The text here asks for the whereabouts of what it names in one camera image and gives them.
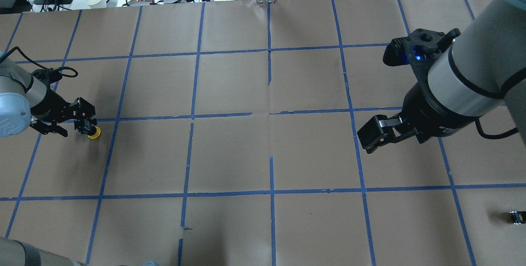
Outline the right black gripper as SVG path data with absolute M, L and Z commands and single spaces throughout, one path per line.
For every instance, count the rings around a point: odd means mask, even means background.
M 376 115 L 357 131 L 363 150 L 372 154 L 378 148 L 396 144 L 410 137 L 419 143 L 430 137 L 448 137 L 475 122 L 481 116 L 462 116 L 446 109 L 416 83 L 406 94 L 401 114 L 395 116 Z

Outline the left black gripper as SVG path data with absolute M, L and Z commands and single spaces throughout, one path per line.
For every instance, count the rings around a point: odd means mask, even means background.
M 47 93 L 30 111 L 30 127 L 42 135 L 52 133 L 68 137 L 68 131 L 58 124 L 71 119 L 74 121 L 74 130 L 79 134 L 93 134 L 97 126 L 94 105 L 82 97 L 69 103 L 57 93 Z

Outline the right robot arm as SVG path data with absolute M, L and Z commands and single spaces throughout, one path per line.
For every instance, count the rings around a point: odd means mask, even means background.
M 461 32 L 416 29 L 387 45 L 383 63 L 409 65 L 417 82 L 401 111 L 357 131 L 368 154 L 416 137 L 448 137 L 471 123 L 481 137 L 525 139 L 525 0 L 492 0 Z

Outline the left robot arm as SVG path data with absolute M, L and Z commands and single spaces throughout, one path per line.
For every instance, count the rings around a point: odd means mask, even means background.
M 68 120 L 77 133 L 95 140 L 101 135 L 94 105 L 78 97 L 69 103 L 56 93 L 51 85 L 64 77 L 74 78 L 78 71 L 60 66 L 55 69 L 41 64 L 28 72 L 9 57 L 14 52 L 25 58 L 19 47 L 13 47 L 1 56 L 0 66 L 0 135 L 9 137 L 32 128 L 42 135 L 49 133 L 68 136 L 61 126 Z

